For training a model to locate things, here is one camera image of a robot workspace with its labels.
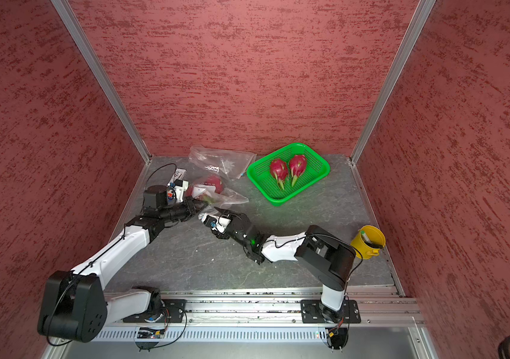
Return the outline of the clear zip-top bag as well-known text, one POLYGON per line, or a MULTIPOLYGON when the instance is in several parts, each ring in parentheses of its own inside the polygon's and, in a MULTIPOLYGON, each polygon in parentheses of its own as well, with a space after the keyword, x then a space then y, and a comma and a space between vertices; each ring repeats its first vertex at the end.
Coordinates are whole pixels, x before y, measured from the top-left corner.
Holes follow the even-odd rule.
POLYGON ((218 150, 203 146, 192 146, 189 153, 191 163, 227 180, 241 178, 255 159, 256 154, 252 152, 218 150))
POLYGON ((215 174, 195 180, 189 185, 185 196, 222 209, 229 209, 231 206, 249 202, 247 197, 226 187, 222 178, 215 174))

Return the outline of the dragon fruit bag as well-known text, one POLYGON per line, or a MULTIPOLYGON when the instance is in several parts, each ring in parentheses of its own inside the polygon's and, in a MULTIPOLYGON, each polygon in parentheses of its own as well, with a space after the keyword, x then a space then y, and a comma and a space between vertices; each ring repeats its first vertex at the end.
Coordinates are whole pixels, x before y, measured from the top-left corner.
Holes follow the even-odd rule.
POLYGON ((225 189, 225 184, 218 175, 210 175, 203 180, 203 184, 214 188, 214 193, 221 194, 225 189))
POLYGON ((291 173, 291 186, 294 187, 298 179, 304 174, 307 168, 307 158, 305 155, 295 155, 289 161, 289 170, 291 173))

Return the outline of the dragon fruit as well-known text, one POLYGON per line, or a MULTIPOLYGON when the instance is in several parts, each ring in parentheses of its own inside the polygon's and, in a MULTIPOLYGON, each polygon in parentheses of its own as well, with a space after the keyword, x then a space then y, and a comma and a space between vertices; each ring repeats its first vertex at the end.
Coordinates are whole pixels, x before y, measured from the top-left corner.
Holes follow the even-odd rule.
POLYGON ((286 181, 286 178, 289 175, 289 171, 287 169, 287 164, 285 161, 281 159, 274 159, 270 164, 270 173, 271 176, 275 179, 277 182, 277 185, 281 190, 284 190, 284 184, 286 181))

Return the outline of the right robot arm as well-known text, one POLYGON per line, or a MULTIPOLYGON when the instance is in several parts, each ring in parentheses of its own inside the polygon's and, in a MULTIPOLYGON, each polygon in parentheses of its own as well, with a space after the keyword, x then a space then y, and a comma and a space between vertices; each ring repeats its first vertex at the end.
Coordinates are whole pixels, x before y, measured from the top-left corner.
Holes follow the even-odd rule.
POLYGON ((359 252, 317 225, 292 236, 260 232, 244 213, 216 208, 199 216, 218 239, 232 239, 246 257, 257 264, 294 261, 304 266, 322 284, 318 304, 325 321, 343 319, 346 288, 359 252))

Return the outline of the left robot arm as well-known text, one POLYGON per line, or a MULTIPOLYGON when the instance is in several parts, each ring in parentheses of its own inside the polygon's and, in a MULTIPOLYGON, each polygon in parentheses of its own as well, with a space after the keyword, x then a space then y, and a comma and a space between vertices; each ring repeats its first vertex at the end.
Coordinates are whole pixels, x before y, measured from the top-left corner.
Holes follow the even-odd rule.
POLYGON ((84 263, 48 278, 38 333, 47 340, 87 343, 106 325, 120 320, 166 321, 167 311, 158 289, 135 287, 114 295, 104 290, 119 270, 170 224, 188 221, 207 206, 207 202, 178 194, 166 185, 146 189, 140 213, 124 224, 115 239, 84 263))

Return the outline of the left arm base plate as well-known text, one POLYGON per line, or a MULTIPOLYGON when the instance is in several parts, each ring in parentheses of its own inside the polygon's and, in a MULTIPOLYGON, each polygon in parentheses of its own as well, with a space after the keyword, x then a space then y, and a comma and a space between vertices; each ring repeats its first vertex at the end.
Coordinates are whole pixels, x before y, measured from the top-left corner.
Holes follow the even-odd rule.
POLYGON ((155 324, 180 324, 183 322, 184 310, 186 309, 187 301, 185 299, 167 299, 159 302, 158 305, 152 309, 141 314, 134 314, 132 316, 122 319, 123 323, 137 323, 144 325, 155 324))

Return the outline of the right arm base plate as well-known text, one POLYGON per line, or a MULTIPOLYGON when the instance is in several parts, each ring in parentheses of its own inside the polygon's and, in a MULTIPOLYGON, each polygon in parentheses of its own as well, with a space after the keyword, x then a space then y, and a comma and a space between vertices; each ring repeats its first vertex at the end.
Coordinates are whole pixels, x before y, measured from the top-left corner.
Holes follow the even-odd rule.
POLYGON ((361 315, 355 300, 344 299, 341 308, 334 311, 320 300, 302 300, 301 317, 305 324, 360 324, 361 315))

